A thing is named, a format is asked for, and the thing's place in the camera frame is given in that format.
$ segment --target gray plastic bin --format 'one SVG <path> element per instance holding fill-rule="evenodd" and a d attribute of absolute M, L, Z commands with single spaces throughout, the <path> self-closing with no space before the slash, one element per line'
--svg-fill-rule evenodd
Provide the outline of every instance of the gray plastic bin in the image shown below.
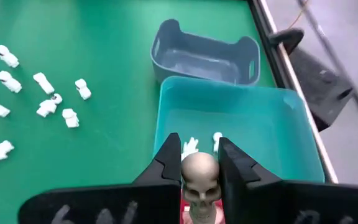
<path fill-rule="evenodd" d="M 174 19 L 161 24 L 151 57 L 160 83 L 172 75 L 241 85 L 255 84 L 259 79 L 260 52 L 254 39 L 242 37 L 228 44 L 182 32 Z"/>

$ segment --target skeleton figurine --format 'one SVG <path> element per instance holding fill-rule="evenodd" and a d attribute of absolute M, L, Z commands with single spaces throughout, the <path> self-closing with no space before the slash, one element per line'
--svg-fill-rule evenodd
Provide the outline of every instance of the skeleton figurine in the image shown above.
<path fill-rule="evenodd" d="M 189 213 L 193 223 L 215 224 L 218 220 L 214 202 L 221 198 L 218 162 L 208 153 L 196 152 L 182 161 L 181 174 L 184 180 L 183 198 L 190 203 Z"/>

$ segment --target teal plastic bin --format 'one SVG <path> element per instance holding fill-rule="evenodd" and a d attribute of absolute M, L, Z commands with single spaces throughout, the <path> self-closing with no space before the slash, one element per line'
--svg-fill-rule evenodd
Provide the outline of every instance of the teal plastic bin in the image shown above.
<path fill-rule="evenodd" d="M 262 166 L 287 180 L 324 182 L 305 107 L 291 90 L 169 77 L 161 86 L 154 155 L 170 133 L 213 153 L 222 132 Z"/>

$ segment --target skull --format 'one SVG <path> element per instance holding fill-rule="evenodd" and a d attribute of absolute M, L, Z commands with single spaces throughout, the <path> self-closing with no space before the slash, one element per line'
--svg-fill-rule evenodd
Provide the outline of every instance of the skull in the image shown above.
<path fill-rule="evenodd" d="M 184 180 L 183 198 L 190 202 L 193 223 L 214 223 L 214 201 L 221 198 L 218 162 L 208 153 L 196 152 L 182 161 L 181 174 Z"/>

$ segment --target black bracket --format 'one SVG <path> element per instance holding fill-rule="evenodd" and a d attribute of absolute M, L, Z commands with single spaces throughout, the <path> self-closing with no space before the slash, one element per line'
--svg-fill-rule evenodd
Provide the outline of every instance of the black bracket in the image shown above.
<path fill-rule="evenodd" d="M 284 48 L 287 51 L 287 54 L 291 54 L 293 49 L 298 46 L 298 44 L 303 39 L 305 32 L 303 29 L 299 28 L 290 28 L 286 30 L 282 30 L 280 32 L 276 32 L 274 34 L 270 34 L 268 36 L 270 44 L 273 46 L 278 46 L 283 43 Z"/>

